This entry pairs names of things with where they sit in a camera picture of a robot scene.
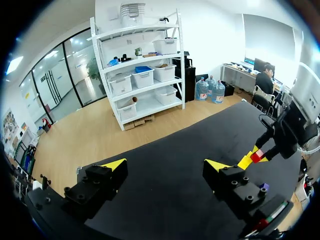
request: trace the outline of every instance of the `white ceiling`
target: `white ceiling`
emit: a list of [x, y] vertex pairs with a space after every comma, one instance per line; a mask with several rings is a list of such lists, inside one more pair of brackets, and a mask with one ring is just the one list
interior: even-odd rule
[[278, 0], [208, 0], [227, 12], [234, 14], [257, 15], [299, 29], [296, 20]]
[[44, 9], [19, 42], [11, 58], [23, 56], [18, 68], [6, 76], [10, 86], [22, 82], [31, 61], [53, 40], [95, 15], [95, 0], [55, 0]]

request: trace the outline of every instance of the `shelf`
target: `shelf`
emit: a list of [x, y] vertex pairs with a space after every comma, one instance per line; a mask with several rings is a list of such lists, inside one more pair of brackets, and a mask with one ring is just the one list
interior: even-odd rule
[[155, 114], [158, 112], [161, 112], [166, 109], [173, 108], [175, 106], [179, 106], [182, 104], [182, 101], [179, 98], [175, 98], [175, 101], [168, 105], [162, 105], [158, 100], [151, 96], [142, 100], [138, 100], [136, 103], [136, 113], [137, 115], [135, 117], [129, 118], [127, 120], [121, 121], [122, 124], [127, 124], [129, 122], [132, 122], [134, 120], [149, 116], [151, 114]]
[[130, 35], [130, 34], [165, 31], [168, 29], [178, 28], [178, 27], [179, 25], [177, 24], [154, 24], [154, 25], [129, 26], [129, 27], [118, 28], [118, 29], [101, 33], [96, 36], [96, 39], [99, 39], [100, 41], [107, 41], [114, 38]]
[[102, 70], [102, 73], [103, 74], [107, 74], [107, 73], [109, 73], [111, 71], [114, 71], [114, 70], [117, 70], [117, 69], [121, 69], [121, 68], [125, 68], [125, 67], [131, 66], [131, 65], [135, 65], [135, 64], [141, 64], [141, 63], [146, 63], [146, 62], [156, 61], [156, 60], [161, 60], [161, 59], [178, 58], [178, 57], [181, 57], [180, 53], [166, 54], [166, 55], [159, 55], [159, 56], [150, 56], [150, 57], [143, 57], [143, 58], [133, 59], [133, 60], [121, 62], [121, 63], [119, 63], [117, 65], [114, 65], [114, 66], [107, 67], [107, 68]]
[[160, 82], [160, 81], [157, 81], [154, 79], [153, 85], [142, 87], [142, 88], [137, 88], [135, 85], [133, 85], [132, 91], [129, 91], [129, 92], [122, 94], [122, 95], [119, 95], [119, 96], [114, 96], [112, 98], [112, 101], [114, 101], [114, 102], [119, 101], [120, 99], [124, 99], [124, 98], [130, 97], [130, 96], [133, 96], [136, 94], [140, 94], [140, 93], [143, 93], [143, 92], [146, 92], [149, 90], [153, 90], [153, 89], [157, 89], [157, 88], [161, 88], [164, 86], [168, 86], [168, 85], [176, 84], [176, 83], [181, 83], [181, 82], [182, 82], [182, 79], [178, 78], [178, 77], [175, 77], [175, 79], [170, 80], [170, 81], [165, 81], [165, 82]]

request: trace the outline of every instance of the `black mat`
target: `black mat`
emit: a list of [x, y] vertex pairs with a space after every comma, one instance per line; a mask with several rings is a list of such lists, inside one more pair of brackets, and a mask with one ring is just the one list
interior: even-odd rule
[[[266, 130], [258, 119], [260, 114], [241, 102], [167, 137], [98, 162], [127, 158], [129, 174], [114, 200], [106, 202], [86, 224], [123, 240], [237, 239], [245, 223], [213, 195], [202, 177], [203, 161], [237, 164]], [[270, 140], [264, 147], [272, 146]], [[267, 200], [276, 193], [290, 199], [299, 166], [298, 153], [286, 160], [277, 155], [270, 162], [251, 164], [247, 176], [256, 184], [270, 185]]]

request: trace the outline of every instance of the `glass wall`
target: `glass wall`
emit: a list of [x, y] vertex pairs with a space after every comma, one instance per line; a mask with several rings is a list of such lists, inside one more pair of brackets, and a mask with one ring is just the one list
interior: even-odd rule
[[85, 106], [105, 97], [90, 29], [65, 41], [64, 47], [72, 80], [82, 104]]
[[53, 124], [81, 107], [106, 97], [90, 29], [74, 35], [48, 52], [32, 68], [19, 88], [37, 127], [42, 125], [44, 117]]
[[32, 72], [44, 107], [53, 122], [81, 108], [69, 77], [62, 44], [39, 61]]
[[37, 94], [31, 72], [25, 77], [19, 88], [30, 116], [37, 128], [42, 126], [43, 118], [47, 118], [48, 121], [50, 121]]

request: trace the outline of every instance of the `poster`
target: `poster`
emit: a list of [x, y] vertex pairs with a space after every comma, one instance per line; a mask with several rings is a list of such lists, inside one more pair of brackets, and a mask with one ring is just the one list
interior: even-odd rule
[[18, 144], [14, 141], [14, 138], [17, 135], [18, 125], [15, 120], [15, 116], [9, 108], [4, 116], [2, 117], [2, 126], [1, 126], [1, 141], [5, 147], [5, 149], [10, 148], [12, 146], [15, 151]]

